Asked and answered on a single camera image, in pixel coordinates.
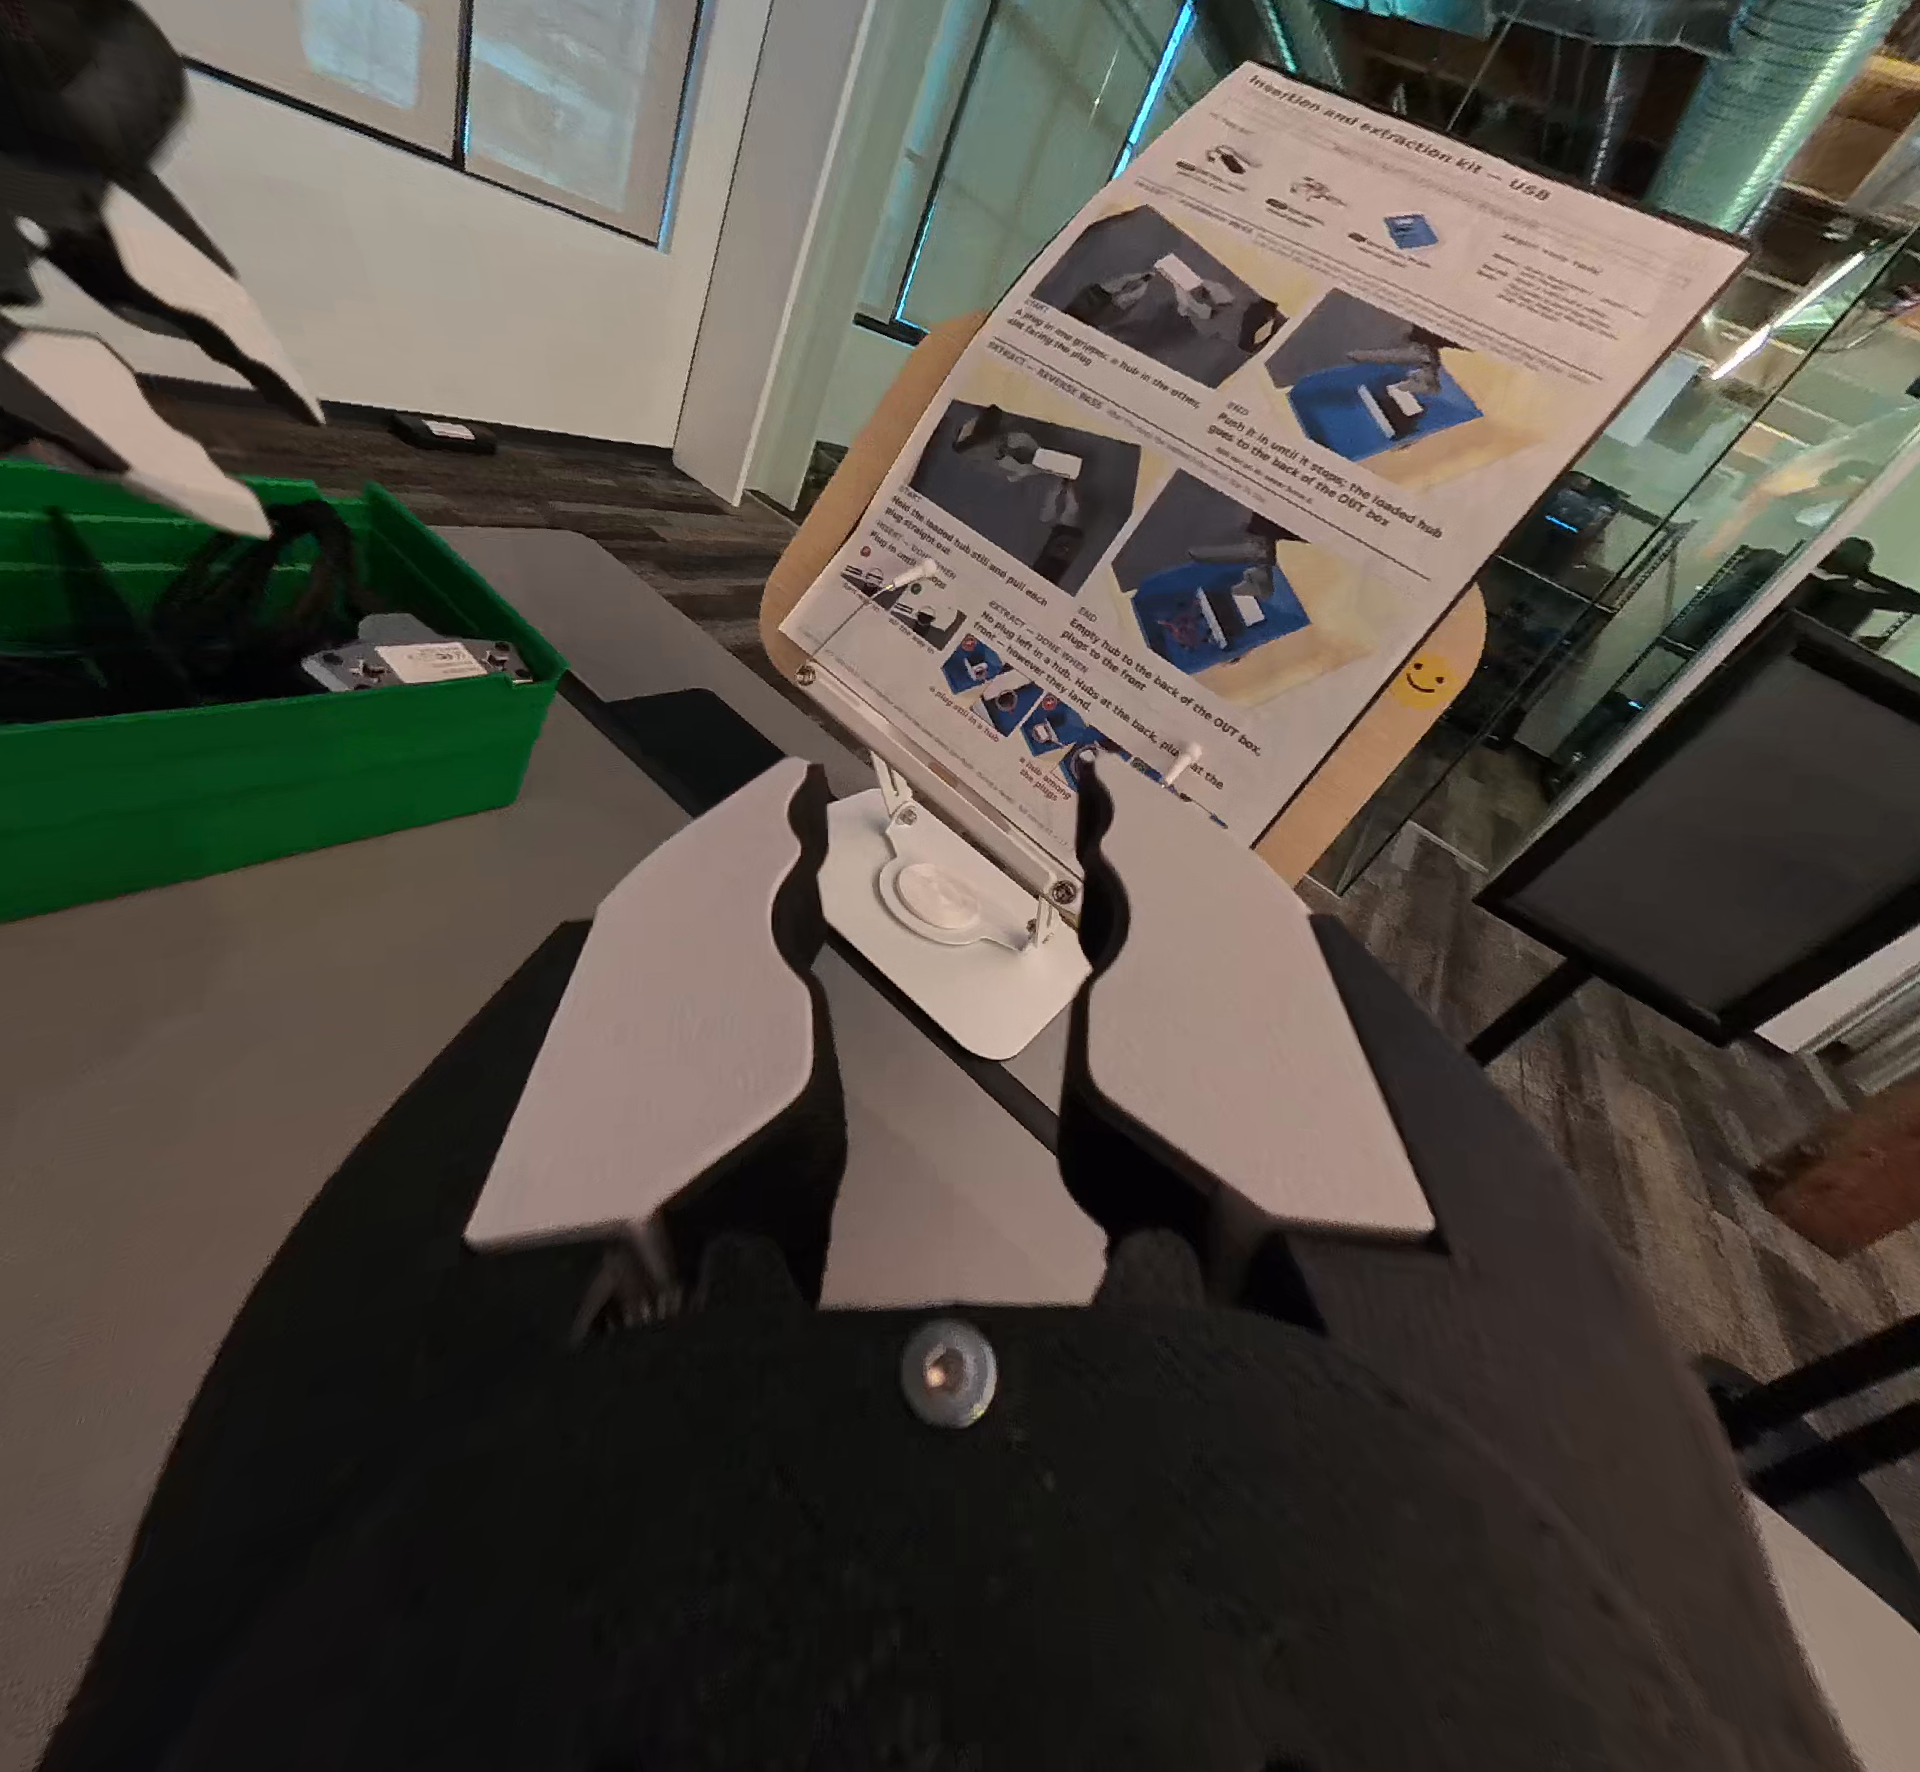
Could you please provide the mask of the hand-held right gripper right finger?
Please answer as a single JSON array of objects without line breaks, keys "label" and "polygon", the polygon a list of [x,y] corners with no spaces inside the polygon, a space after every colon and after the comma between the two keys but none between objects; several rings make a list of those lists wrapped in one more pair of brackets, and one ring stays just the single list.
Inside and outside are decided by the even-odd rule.
[{"label": "hand-held right gripper right finger", "polygon": [[1295,1232],[1414,1246],[1438,1217],[1302,898],[1172,788],[1090,761],[1061,1180],[1116,1254],[1163,1230],[1216,1288]]}]

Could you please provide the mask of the silver ventilation duct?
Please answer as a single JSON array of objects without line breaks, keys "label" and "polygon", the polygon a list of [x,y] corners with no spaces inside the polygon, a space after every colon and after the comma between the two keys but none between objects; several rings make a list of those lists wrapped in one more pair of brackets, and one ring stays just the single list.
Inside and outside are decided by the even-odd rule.
[{"label": "silver ventilation duct", "polygon": [[1645,201],[1741,233],[1909,0],[1741,0]]}]

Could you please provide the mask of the black monitor on stand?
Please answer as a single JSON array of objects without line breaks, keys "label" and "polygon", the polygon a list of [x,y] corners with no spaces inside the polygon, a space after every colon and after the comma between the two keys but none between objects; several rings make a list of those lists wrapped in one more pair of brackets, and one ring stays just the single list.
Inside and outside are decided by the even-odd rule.
[{"label": "black monitor on stand", "polygon": [[1475,901],[1559,952],[1467,1043],[1479,1066],[1589,982],[1751,1034],[1916,927],[1916,673],[1774,615]]}]

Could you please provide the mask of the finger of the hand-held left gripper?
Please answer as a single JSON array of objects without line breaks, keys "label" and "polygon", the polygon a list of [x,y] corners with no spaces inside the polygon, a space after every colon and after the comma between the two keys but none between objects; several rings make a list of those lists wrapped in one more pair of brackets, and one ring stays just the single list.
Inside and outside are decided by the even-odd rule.
[{"label": "finger of the hand-held left gripper", "polygon": [[130,324],[195,345],[287,414],[322,426],[321,399],[304,385],[250,291],[187,233],[189,225],[162,189],[141,196],[107,183],[100,300]]},{"label": "finger of the hand-held left gripper", "polygon": [[258,495],[162,421],[133,367],[87,334],[3,334],[3,418],[85,469],[228,536],[270,539]]}]

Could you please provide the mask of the printed instruction sheet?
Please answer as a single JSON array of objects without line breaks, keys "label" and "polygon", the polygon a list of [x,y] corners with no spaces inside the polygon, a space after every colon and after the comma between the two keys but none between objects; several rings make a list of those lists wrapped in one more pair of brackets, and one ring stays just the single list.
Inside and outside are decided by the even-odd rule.
[{"label": "printed instruction sheet", "polygon": [[1255,844],[1748,256],[1241,64],[963,341],[780,630],[1025,846],[1094,751]]}]

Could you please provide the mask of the white stand base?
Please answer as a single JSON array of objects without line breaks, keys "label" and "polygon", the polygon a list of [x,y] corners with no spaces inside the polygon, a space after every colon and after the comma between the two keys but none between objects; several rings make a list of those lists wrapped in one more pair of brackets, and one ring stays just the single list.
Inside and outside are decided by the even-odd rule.
[{"label": "white stand base", "polygon": [[1026,1050],[1090,975],[1070,924],[911,795],[828,803],[828,927],[961,1049]]}]

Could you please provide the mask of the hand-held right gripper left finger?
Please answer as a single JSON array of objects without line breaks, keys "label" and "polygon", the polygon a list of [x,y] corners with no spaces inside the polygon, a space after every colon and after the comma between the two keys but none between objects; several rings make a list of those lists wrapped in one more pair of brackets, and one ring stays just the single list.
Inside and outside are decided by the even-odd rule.
[{"label": "hand-held right gripper left finger", "polygon": [[474,1251],[607,1239],[659,1290],[768,1241],[824,1290],[834,1044],[824,767],[785,757],[599,898],[468,1217]]}]

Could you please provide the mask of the silver port hub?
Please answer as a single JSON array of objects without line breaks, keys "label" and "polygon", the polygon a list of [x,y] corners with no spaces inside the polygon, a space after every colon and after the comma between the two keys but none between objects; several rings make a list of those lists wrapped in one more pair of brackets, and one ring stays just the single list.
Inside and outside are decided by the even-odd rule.
[{"label": "silver port hub", "polygon": [[502,678],[515,686],[536,679],[505,639],[444,636],[409,612],[376,612],[356,623],[356,636],[322,644],[299,659],[310,686],[330,693]]}]

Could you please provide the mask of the black mat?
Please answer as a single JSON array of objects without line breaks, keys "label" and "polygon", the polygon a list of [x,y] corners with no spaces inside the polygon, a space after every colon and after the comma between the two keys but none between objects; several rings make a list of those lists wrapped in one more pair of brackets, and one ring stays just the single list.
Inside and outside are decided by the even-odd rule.
[{"label": "black mat", "polygon": [[690,818],[714,810],[788,760],[706,687],[599,700],[591,716],[607,742]]}]

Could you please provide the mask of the green plastic bin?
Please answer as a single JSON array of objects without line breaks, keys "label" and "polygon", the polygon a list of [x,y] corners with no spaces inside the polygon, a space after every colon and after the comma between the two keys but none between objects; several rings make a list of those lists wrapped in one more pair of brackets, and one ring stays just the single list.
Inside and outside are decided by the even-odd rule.
[{"label": "green plastic bin", "polygon": [[[505,639],[536,679],[297,696],[3,727],[1,915],[24,921],[515,800],[565,659],[392,492],[247,480],[265,509],[321,495],[349,523],[376,612]],[[135,602],[215,528],[47,464],[3,464],[3,571],[45,558],[38,512],[77,519]]]}]

